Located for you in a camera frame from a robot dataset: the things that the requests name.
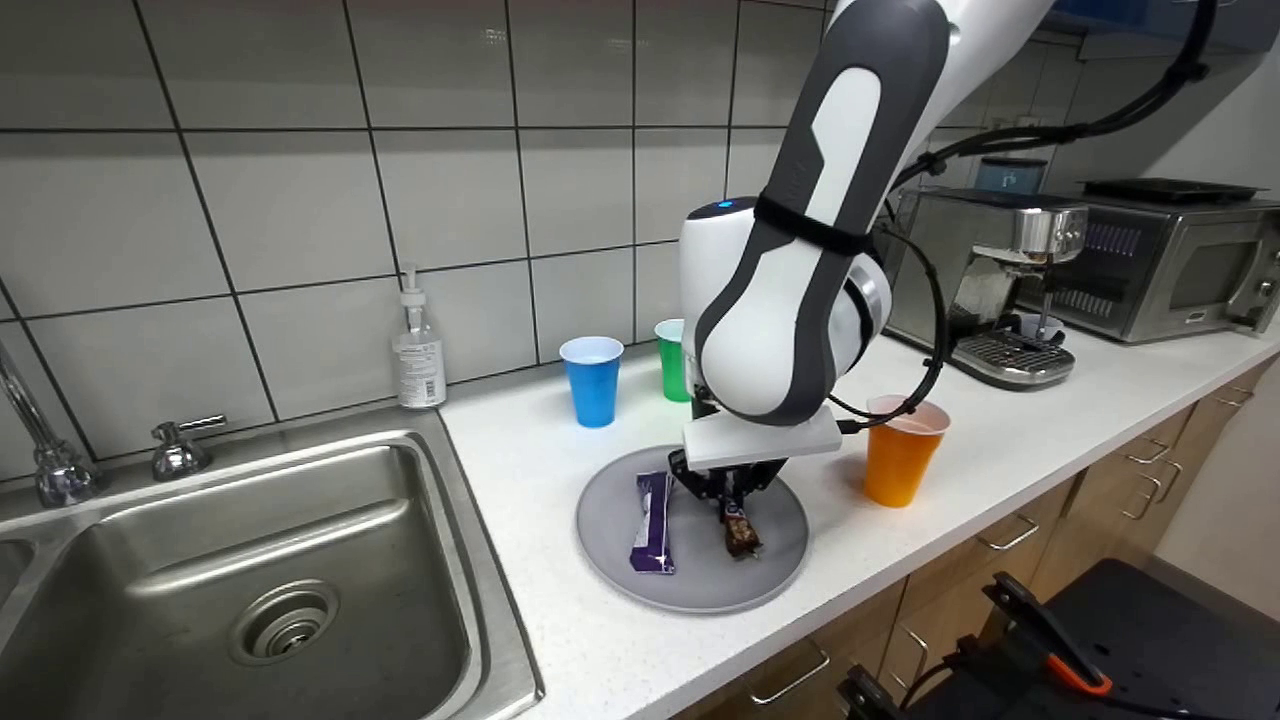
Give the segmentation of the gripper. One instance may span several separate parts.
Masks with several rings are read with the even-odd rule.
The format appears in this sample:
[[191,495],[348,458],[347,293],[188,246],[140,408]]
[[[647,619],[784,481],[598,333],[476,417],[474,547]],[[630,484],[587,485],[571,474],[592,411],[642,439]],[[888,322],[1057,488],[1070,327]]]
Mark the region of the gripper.
[[[690,391],[692,420],[716,415],[721,407],[712,392],[704,386],[694,386]],[[765,489],[786,465],[786,457],[750,462],[733,469],[733,515],[745,519],[745,498],[756,491]],[[686,451],[673,450],[668,454],[669,474],[695,498],[716,503],[716,515],[724,518],[731,498],[730,474],[724,469],[695,471],[689,468]]]

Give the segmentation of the brown snack bar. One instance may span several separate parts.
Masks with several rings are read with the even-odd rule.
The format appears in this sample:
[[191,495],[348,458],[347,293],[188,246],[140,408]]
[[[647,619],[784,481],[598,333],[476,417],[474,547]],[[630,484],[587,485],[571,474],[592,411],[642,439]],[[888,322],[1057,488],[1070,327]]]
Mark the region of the brown snack bar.
[[732,559],[756,557],[763,547],[755,527],[742,505],[732,497],[723,498],[719,519],[724,528],[724,547]]

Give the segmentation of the purple snack bar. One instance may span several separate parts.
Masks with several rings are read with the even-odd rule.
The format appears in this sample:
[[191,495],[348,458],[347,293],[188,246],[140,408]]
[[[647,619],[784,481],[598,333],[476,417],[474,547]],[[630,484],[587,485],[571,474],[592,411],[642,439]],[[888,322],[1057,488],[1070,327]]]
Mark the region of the purple snack bar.
[[643,521],[628,552],[628,562],[635,573],[669,577],[677,571],[668,528],[673,487],[675,478],[668,471],[636,475]]

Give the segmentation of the grey round plate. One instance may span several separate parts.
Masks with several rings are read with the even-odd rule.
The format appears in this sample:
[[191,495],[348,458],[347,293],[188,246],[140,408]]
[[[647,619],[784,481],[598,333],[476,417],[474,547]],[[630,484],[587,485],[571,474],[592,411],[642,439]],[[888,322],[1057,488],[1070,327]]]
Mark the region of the grey round plate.
[[812,546],[800,498],[781,479],[746,498],[745,516],[763,543],[755,553],[733,559],[717,505],[675,482],[666,514],[675,573],[631,566],[634,541],[646,528],[636,479],[664,470],[672,451],[659,445],[626,454],[586,482],[575,523],[589,565],[622,594],[675,612],[741,612],[773,600],[797,578]]

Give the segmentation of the green plastic cup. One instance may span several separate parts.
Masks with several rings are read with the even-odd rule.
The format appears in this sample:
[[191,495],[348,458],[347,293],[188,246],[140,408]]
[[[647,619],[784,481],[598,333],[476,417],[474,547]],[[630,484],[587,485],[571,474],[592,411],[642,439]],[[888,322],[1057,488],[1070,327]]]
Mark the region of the green plastic cup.
[[685,320],[678,318],[659,322],[654,327],[660,355],[662,393],[667,400],[678,404],[691,400],[684,370],[684,328]]

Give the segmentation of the blue plastic cup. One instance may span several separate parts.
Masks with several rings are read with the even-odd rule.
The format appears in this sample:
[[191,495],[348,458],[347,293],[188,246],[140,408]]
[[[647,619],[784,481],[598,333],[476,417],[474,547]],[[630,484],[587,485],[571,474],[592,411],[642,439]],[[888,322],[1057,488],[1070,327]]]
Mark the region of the blue plastic cup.
[[604,336],[582,336],[561,345],[559,357],[581,427],[603,428],[614,420],[623,351],[622,342]]

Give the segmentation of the orange plastic cup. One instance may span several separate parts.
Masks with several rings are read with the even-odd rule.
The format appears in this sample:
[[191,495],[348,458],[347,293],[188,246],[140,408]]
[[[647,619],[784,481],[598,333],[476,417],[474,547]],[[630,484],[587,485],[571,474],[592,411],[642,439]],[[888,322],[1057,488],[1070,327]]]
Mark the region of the orange plastic cup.
[[950,414],[928,401],[872,427],[863,493],[886,507],[909,506],[950,427]]

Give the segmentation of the steel espresso machine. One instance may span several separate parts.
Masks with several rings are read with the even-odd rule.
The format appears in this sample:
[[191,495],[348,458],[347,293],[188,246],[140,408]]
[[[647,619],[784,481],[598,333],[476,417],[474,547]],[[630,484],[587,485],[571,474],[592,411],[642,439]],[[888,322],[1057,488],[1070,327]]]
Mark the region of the steel espresso machine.
[[1043,283],[1056,265],[1084,247],[1088,206],[1043,193],[989,190],[908,190],[902,229],[936,270],[947,306],[947,333],[937,327],[931,283],[910,249],[884,249],[893,307],[884,333],[920,351],[937,345],[956,369],[989,386],[1032,391],[1057,386],[1075,366],[1057,336],[1021,333],[1014,311],[1025,281]]

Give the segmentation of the black orange clamp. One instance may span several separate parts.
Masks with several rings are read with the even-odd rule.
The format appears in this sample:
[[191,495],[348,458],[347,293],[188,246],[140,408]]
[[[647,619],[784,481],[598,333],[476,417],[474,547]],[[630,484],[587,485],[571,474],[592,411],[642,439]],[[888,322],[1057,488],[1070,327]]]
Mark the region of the black orange clamp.
[[992,575],[982,588],[1005,624],[1020,630],[1036,647],[1038,664],[1047,676],[1066,691],[1088,698],[1107,698],[1114,682],[1074,642],[1065,626],[1038,598],[1007,571]]

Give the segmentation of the stainless steel sink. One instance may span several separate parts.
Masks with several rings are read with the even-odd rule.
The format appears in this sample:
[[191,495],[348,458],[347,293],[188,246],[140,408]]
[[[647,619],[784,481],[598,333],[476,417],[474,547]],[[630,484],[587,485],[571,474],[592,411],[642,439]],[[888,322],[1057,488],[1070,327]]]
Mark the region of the stainless steel sink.
[[0,495],[0,720],[515,720],[545,694],[443,416],[234,436]]

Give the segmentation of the steel toaster oven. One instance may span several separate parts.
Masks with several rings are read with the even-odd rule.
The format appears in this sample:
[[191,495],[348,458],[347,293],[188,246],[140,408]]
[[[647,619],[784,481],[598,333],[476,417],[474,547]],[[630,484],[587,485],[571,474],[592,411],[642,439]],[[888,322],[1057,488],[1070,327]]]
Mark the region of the steel toaster oven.
[[1056,265],[1051,315],[1121,343],[1267,331],[1280,311],[1280,201],[1169,204],[1075,193],[1083,250]]

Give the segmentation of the black tray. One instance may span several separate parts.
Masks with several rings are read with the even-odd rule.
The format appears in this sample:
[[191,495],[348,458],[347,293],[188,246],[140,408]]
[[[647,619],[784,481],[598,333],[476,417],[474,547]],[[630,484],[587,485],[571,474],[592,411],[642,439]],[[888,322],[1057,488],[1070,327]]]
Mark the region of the black tray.
[[1251,186],[1192,179],[1130,178],[1085,181],[1082,192],[1089,196],[1133,202],[1233,205],[1249,202],[1262,191],[1262,188]]

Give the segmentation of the chrome tap lever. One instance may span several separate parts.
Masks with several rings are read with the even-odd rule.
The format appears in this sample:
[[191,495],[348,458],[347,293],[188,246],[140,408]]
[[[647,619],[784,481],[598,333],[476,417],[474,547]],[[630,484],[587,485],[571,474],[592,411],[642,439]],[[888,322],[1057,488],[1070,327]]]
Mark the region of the chrome tap lever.
[[188,421],[163,421],[151,429],[157,441],[150,460],[154,482],[165,483],[184,479],[212,465],[212,455],[189,438],[196,430],[209,430],[227,424],[224,414]]

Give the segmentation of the chrome tap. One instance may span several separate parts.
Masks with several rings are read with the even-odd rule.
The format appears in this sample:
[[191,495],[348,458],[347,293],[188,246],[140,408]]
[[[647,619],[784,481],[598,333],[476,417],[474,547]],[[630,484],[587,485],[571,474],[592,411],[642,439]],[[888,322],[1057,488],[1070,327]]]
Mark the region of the chrome tap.
[[0,341],[0,388],[33,442],[35,488],[46,509],[87,502],[102,491],[102,477],[52,428]]

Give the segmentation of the dark wall cabinet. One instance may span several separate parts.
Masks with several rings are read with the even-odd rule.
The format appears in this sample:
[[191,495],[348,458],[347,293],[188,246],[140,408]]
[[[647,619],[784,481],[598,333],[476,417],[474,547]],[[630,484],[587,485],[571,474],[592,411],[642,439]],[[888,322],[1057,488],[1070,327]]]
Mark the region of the dark wall cabinet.
[[[1197,0],[1055,0],[1039,24],[1082,37],[1083,61],[1176,56]],[[1266,54],[1280,36],[1280,0],[1217,0],[1207,58]]]

